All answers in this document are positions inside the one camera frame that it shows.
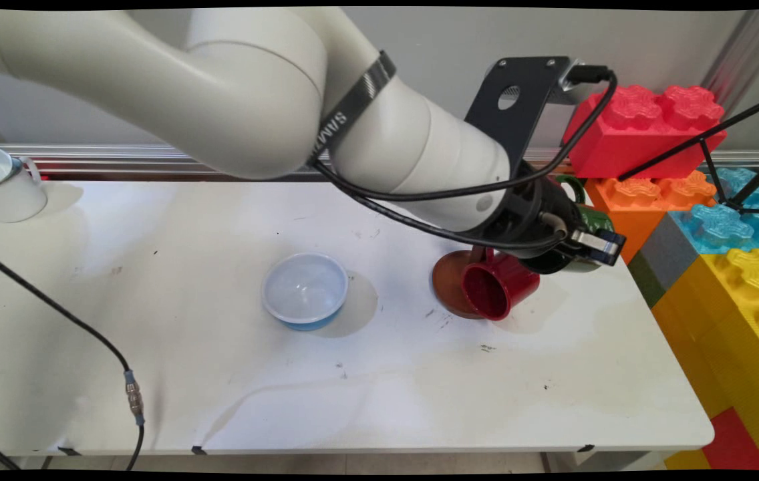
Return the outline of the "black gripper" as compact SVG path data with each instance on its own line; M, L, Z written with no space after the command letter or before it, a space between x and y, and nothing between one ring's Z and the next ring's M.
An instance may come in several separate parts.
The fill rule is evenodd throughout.
M626 244L606 228L570 228L570 198L548 177L508 189L486 223L487 244L514 251L551 250L567 235L568 257L591 265L614 266Z

